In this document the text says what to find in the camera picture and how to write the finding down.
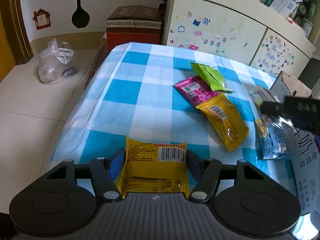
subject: pink snack packet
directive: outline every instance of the pink snack packet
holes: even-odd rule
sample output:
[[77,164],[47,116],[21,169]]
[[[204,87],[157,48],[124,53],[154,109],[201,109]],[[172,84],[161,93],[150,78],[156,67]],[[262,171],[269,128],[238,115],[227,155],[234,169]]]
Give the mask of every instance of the pink snack packet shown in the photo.
[[220,92],[212,91],[208,84],[199,76],[190,77],[175,85],[194,106],[197,106],[215,97]]

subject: barcode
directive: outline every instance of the barcode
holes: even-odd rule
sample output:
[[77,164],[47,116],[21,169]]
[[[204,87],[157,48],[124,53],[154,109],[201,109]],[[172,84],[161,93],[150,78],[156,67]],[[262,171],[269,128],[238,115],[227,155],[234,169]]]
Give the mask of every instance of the barcode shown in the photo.
[[194,98],[195,96],[196,96],[196,94],[194,92],[192,92],[192,91],[187,93],[187,97],[190,98],[190,99]]
[[210,108],[211,112],[218,115],[222,120],[227,118],[227,115],[223,112],[223,110],[219,106],[213,106]]
[[196,83],[196,82],[192,82],[189,86],[184,86],[184,87],[181,87],[186,93],[190,92],[190,91],[193,91],[193,90],[196,90],[196,89],[199,89],[201,86]]
[[177,161],[184,163],[186,151],[174,147],[159,147],[158,161]]
[[289,3],[288,6],[287,6],[287,9],[292,10],[292,8],[293,8],[293,4]]

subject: plastic bag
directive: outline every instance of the plastic bag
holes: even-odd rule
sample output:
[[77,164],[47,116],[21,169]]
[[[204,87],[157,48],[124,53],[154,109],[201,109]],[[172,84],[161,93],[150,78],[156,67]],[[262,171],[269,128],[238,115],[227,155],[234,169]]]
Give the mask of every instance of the plastic bag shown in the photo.
[[197,106],[215,97],[220,92],[212,91],[208,84],[199,76],[190,77],[175,85],[182,95],[184,95],[193,106]]
[[212,91],[221,90],[225,92],[233,92],[217,69],[199,63],[190,63],[190,65],[192,69],[207,82]]
[[196,108],[205,114],[229,152],[236,149],[248,136],[248,127],[223,93]]
[[189,195],[186,143],[154,144],[126,138],[126,160],[117,182],[127,192],[183,192]]
[[75,54],[67,42],[58,46],[56,39],[50,41],[48,47],[40,53],[38,70],[41,81],[46,85],[55,85],[75,75],[78,72],[73,66]]
[[260,119],[255,120],[264,160],[288,158],[289,153],[283,131],[274,126],[265,126]]
[[283,130],[294,130],[294,126],[290,119],[285,119],[281,116],[267,116],[260,113],[260,106],[263,102],[281,103],[278,95],[260,85],[257,85],[250,95],[253,97],[253,101],[259,111],[260,118],[265,126],[272,125]]

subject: blue checkered tablecloth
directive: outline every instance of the blue checkered tablecloth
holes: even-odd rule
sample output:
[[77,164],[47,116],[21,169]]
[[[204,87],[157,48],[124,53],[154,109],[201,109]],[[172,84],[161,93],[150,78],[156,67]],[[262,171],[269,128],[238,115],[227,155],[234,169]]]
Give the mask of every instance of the blue checkered tablecloth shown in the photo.
[[[235,91],[225,94],[236,106],[250,134],[229,153],[200,111],[173,85],[195,76],[190,62],[217,66]],[[161,45],[128,43],[115,47],[73,109],[52,154],[48,169],[64,159],[86,163],[125,148],[125,138],[152,143],[187,142],[202,159],[224,164],[239,159],[253,163],[296,194],[291,162],[262,160],[254,119],[258,112],[249,95],[255,85],[270,88],[275,78],[216,55]],[[189,176],[190,185],[196,182]],[[223,181],[223,190],[232,181]]]

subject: box on shelf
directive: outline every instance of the box on shelf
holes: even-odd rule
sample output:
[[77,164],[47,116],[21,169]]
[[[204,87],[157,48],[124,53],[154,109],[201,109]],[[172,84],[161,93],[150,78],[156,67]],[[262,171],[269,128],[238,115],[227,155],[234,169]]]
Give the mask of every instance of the box on shelf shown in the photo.
[[118,7],[107,19],[107,46],[127,42],[159,44],[161,18],[156,8],[144,6]]
[[[278,94],[281,101],[285,96],[308,98],[311,95],[311,90],[305,84],[283,71],[279,73],[270,90]],[[285,130],[284,134],[296,179],[301,215],[306,215],[313,208],[316,183],[320,183],[317,181],[320,156],[310,132],[295,128],[294,131]]]

